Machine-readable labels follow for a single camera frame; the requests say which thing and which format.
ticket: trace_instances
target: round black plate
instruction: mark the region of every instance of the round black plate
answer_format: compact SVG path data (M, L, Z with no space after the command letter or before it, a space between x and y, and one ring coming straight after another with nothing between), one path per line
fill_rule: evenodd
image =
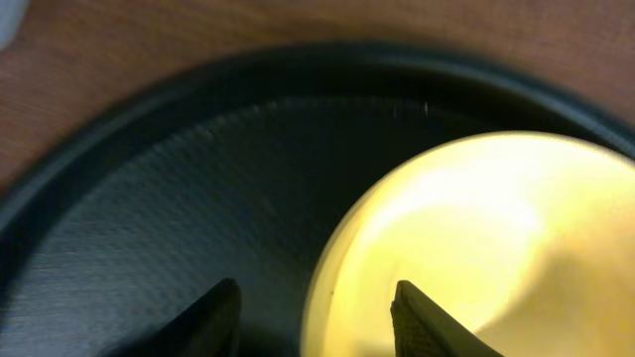
M99 355L225 277L243 291L241 355L297 355L315 263L354 201L420 152L499 130L635 156L601 111L454 55L319 45L182 75L105 113L4 201L0 355Z

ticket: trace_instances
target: yellow light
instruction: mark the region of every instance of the yellow light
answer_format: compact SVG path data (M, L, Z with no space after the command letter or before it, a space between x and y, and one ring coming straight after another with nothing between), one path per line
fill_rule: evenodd
M394 356L400 280L505 355L633 356L635 168L530 133L410 160L333 233L307 300L303 356Z

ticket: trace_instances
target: wooden table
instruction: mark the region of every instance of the wooden table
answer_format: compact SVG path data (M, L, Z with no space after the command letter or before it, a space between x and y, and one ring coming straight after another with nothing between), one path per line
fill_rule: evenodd
M33 0L0 53L0 189L109 104L264 46L380 39L515 66L635 125L632 0Z

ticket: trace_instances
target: plate rim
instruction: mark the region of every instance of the plate rim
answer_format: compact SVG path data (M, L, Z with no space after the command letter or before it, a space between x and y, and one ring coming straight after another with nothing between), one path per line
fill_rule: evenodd
M635 160L635 131L617 117L568 91L489 60L446 50L372 41L255 50L188 69L120 101L89 120L79 130L62 138L60 144L8 186L0 198L0 248L4 248L0 250L0 271L6 272L0 275L0 306L6 302L11 283L24 265L24 262L16 261L13 257L13 249L7 249L17 250L20 246L19 237L11 236L11 228L24 220L27 208L37 203L39 195L50 189L53 180L68 171L92 148L107 142L116 133L125 131L138 118L151 111L182 100L226 76L240 75L248 68L284 60L300 63L365 63L459 77L523 97L534 105L567 117L610 143L622 155Z

